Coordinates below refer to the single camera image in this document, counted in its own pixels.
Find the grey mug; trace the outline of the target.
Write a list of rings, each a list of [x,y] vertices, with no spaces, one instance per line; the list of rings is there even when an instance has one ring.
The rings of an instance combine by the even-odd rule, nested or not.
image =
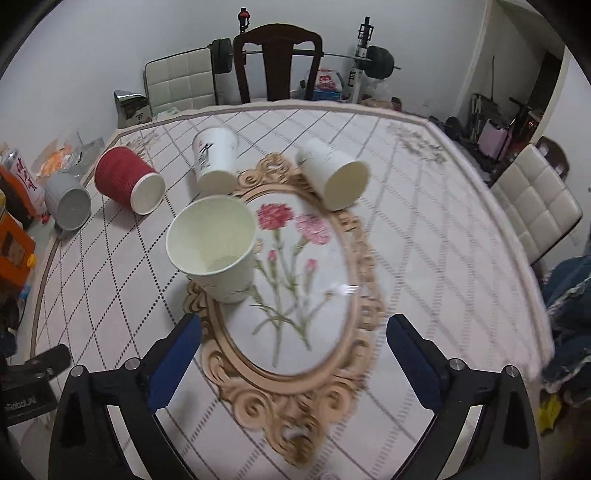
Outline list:
[[[63,231],[80,229],[91,213],[87,190],[69,173],[57,172],[45,183],[44,200],[55,224]]]

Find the yellow object on floor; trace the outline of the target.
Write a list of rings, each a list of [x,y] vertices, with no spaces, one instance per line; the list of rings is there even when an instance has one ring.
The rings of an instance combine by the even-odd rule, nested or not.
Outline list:
[[[541,435],[552,432],[560,417],[562,401],[558,393],[540,392],[540,405],[538,411],[538,425]]]

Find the dark wooden chair at right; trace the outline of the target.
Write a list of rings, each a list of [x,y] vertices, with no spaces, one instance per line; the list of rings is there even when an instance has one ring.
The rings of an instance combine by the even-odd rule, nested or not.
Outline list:
[[[565,181],[570,171],[570,164],[564,150],[555,141],[545,136],[539,138],[536,147],[560,178]]]

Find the shiny gift bag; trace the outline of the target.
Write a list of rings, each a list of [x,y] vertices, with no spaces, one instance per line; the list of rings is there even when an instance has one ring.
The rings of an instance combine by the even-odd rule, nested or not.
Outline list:
[[[145,96],[139,93],[115,90],[113,97],[119,129],[144,124],[152,120],[150,104]]]

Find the red ribbed paper cup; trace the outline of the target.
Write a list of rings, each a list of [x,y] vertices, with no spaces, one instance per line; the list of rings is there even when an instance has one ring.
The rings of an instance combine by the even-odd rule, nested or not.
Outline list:
[[[94,183],[104,196],[145,216],[163,200],[166,184],[162,176],[127,147],[106,151],[98,160]]]

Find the white padded chair against wall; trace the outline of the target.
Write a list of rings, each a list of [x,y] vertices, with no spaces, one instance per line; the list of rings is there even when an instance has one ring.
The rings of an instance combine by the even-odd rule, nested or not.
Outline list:
[[[144,67],[152,114],[198,110],[217,104],[211,50],[200,48],[152,60]]]

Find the white paper cup with birds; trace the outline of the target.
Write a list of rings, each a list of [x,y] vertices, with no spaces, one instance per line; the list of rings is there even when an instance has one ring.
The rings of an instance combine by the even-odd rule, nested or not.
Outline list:
[[[254,277],[256,219],[242,201],[223,195],[199,199],[168,227],[169,261],[219,303],[249,295]]]

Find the white padded chair at right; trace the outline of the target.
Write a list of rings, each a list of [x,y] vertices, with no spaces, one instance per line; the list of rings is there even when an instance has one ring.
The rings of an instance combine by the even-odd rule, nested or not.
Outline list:
[[[554,248],[583,217],[565,182],[532,144],[493,183],[491,192],[531,264]]]

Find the white printed paper cup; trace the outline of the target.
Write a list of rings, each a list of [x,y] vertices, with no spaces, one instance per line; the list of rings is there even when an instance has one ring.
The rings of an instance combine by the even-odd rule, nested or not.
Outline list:
[[[202,195],[228,195],[235,190],[238,143],[235,131],[223,126],[208,127],[194,137],[193,169]]]

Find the plain white paper cup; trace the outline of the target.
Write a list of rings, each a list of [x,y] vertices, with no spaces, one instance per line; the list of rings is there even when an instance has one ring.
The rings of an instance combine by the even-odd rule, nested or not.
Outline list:
[[[330,211],[351,207],[368,186],[370,168],[365,162],[317,138],[301,144],[295,160],[308,185]]]

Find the floral patterned tablecloth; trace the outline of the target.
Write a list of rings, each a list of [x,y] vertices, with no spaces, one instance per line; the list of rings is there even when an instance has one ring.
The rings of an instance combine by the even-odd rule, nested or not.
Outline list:
[[[256,268],[236,305],[169,261],[174,217],[197,200],[192,140],[238,135],[236,196],[256,218]],[[325,209],[297,167],[317,138],[370,168],[351,207]],[[385,479],[431,421],[386,341],[404,314],[449,357],[534,381],[553,346],[528,259],[470,162],[425,120],[303,102],[218,107],[115,133],[166,184],[146,217],[91,195],[89,221],[54,241],[31,346],[114,369],[185,312],[204,344],[157,417],[201,479]]]

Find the red white plastic bag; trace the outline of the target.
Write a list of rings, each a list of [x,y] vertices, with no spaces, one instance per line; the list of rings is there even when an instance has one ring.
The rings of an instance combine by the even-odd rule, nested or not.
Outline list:
[[[342,93],[342,78],[338,71],[321,67],[315,78],[315,90]]]

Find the pink suitcase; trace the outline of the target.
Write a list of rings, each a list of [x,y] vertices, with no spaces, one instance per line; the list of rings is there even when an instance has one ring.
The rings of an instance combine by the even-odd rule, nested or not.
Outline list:
[[[505,126],[488,119],[478,139],[478,148],[486,157],[498,160],[508,138],[509,130]]]

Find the white barbell rack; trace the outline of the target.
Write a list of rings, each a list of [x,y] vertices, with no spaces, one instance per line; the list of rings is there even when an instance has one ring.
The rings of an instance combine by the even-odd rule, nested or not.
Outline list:
[[[353,55],[353,65],[349,71],[348,85],[346,85],[345,99],[348,103],[356,104],[359,102],[363,82],[363,67],[366,63],[367,49],[372,39],[373,31],[374,26],[370,24],[370,17],[366,16],[358,31],[355,55]]]

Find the dark wooden chair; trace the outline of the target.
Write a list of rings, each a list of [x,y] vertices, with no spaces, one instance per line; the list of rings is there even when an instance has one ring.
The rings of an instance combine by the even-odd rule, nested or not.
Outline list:
[[[570,171],[570,164],[564,150],[555,141],[545,136],[539,138],[536,147],[560,178],[565,181]]]
[[[266,99],[273,101],[290,99],[291,65],[294,56],[311,56],[311,68],[305,81],[304,100],[314,98],[315,81],[324,56],[322,36],[296,25],[273,23],[256,27],[239,34],[232,42],[233,63],[242,104],[250,103],[249,83],[245,73],[246,44],[262,48],[264,75],[266,75]]]

